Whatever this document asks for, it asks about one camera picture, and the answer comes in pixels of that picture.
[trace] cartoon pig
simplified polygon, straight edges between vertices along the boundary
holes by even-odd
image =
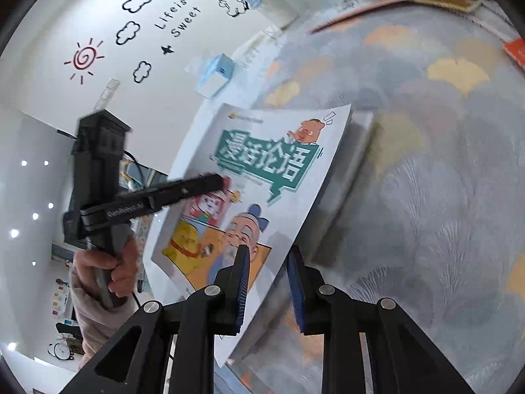
[[[325,124],[319,119],[311,119],[303,121],[301,126],[295,132],[288,132],[287,135],[291,139],[295,139],[301,144],[313,144],[317,142],[321,130],[325,127]]]

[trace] human hand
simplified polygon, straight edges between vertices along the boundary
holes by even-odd
[[[100,289],[95,281],[93,268],[113,270],[111,272],[112,281],[109,283],[108,289],[119,298],[123,298],[133,293],[137,283],[139,255],[137,242],[133,237],[130,237],[122,250],[122,262],[120,264],[116,258],[106,252],[82,250],[75,254],[74,266],[83,288],[94,298],[100,296]]]

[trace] cloud decal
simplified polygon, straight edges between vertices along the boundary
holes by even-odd
[[[140,30],[140,25],[136,22],[129,21],[124,28],[116,33],[115,43],[119,46],[126,44],[128,41],[133,40]]]
[[[130,13],[137,13],[144,5],[150,3],[151,0],[127,0],[122,8],[128,10]]]
[[[142,80],[150,76],[151,64],[146,61],[142,61],[136,67],[136,70],[133,71],[133,78],[135,83],[142,83]]]

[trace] tissue box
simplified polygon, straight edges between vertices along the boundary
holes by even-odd
[[[232,79],[234,66],[232,59],[225,54],[217,56],[200,78],[195,91],[211,99]]]

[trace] black metal bracket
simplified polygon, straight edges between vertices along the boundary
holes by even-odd
[[[214,335],[241,330],[250,269],[247,246],[211,286],[167,306],[144,304],[87,362],[62,394],[161,394],[178,334],[170,394],[213,393]]]
[[[326,284],[319,270],[306,267],[297,246],[288,254],[287,270],[301,332],[325,336],[323,394],[366,394],[360,334],[366,336],[375,394],[473,394],[395,301],[352,299]]]

